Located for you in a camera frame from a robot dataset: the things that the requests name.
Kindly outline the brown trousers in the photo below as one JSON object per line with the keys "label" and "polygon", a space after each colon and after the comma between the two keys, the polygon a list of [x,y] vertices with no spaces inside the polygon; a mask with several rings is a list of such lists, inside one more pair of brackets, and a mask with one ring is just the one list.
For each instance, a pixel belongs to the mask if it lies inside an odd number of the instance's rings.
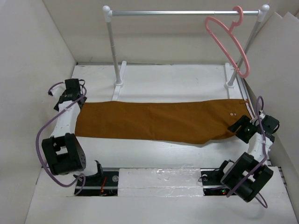
{"label": "brown trousers", "polygon": [[85,103],[77,118],[75,135],[205,144],[210,140],[232,137],[228,127],[243,115],[250,116],[247,102],[243,99]]}

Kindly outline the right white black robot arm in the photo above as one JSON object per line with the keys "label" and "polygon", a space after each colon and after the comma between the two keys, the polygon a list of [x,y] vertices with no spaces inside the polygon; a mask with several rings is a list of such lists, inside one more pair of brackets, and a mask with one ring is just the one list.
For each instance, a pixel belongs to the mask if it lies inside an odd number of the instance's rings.
{"label": "right white black robot arm", "polygon": [[262,112],[254,119],[243,115],[228,127],[249,146],[230,168],[216,172],[217,181],[229,189],[228,196],[236,194],[250,202],[271,179],[273,171],[267,166],[267,158],[278,128],[279,121]]}

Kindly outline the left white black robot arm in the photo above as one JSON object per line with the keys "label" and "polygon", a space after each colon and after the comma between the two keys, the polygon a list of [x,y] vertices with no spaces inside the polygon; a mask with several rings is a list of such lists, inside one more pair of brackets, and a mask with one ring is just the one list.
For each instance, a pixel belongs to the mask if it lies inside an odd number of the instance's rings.
{"label": "left white black robot arm", "polygon": [[36,152],[48,176],[61,187],[67,188],[80,182],[99,185],[105,180],[102,166],[96,163],[88,176],[85,153],[75,136],[77,118],[87,99],[83,79],[71,78],[51,86],[48,95],[55,97],[57,111],[36,136]]}

